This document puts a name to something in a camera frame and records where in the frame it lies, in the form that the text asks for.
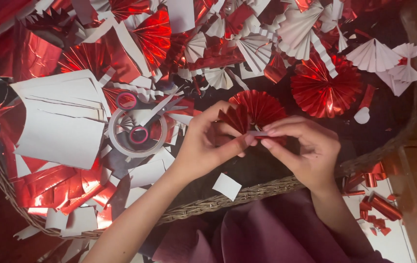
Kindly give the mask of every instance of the woven basket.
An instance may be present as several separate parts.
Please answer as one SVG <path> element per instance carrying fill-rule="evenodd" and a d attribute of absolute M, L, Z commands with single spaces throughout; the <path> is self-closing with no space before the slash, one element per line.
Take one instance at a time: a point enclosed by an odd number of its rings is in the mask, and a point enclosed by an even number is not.
<path fill-rule="evenodd" d="M 409 32 L 410 43 L 417 44 L 417 36 L 412 35 L 412 32 L 415 32 L 412 25 L 406 25 L 404 21 L 404 26 L 407 27 L 407 32 Z M 417 69 L 417 57 L 414 59 L 416 64 L 415 68 Z M 413 112 L 410 117 L 410 120 L 407 126 L 400 131 L 400 133 L 389 140 L 383 147 L 376 149 L 373 152 L 364 154 L 355 158 L 353 160 L 346 161 L 337 168 L 337 175 L 349 175 L 350 173 L 366 168 L 370 165 L 376 164 L 379 160 L 385 157 L 390 152 L 395 151 L 399 146 L 403 145 L 404 142 L 408 139 L 413 128 L 417 123 L 417 82 L 414 90 L 414 107 Z M 296 180 L 294 176 L 286 177 L 280 180 L 273 180 L 268 183 L 259 184 L 253 187 L 247 187 L 241 189 L 237 195 L 234 202 L 229 200 L 223 195 L 211 197 L 205 200 L 199 200 L 190 204 L 182 205 L 169 209 L 163 214 L 161 219 L 158 221 L 158 224 L 163 224 L 171 222 L 177 219 L 188 218 L 193 215 L 202 214 L 205 212 L 216 211 L 223 207 L 239 205 L 247 203 L 253 200 L 258 200 L 261 198 L 274 196 L 277 194 L 287 193 L 295 189 L 303 188 L 304 186 Z M 44 224 L 45 220 L 39 216 L 31 215 L 27 213 L 25 208 L 19 208 L 15 202 L 15 192 L 12 185 L 7 180 L 5 171 L 2 168 L 0 161 L 0 188 L 6 194 L 6 199 L 8 199 L 14 208 L 29 222 L 29 224 L 37 227 L 42 230 L 44 233 L 52 236 L 59 236 L 60 231 L 55 229 L 45 229 Z M 72 238 L 98 238 L 102 230 L 96 230 L 91 232 L 83 232 L 81 236 L 75 236 Z"/>

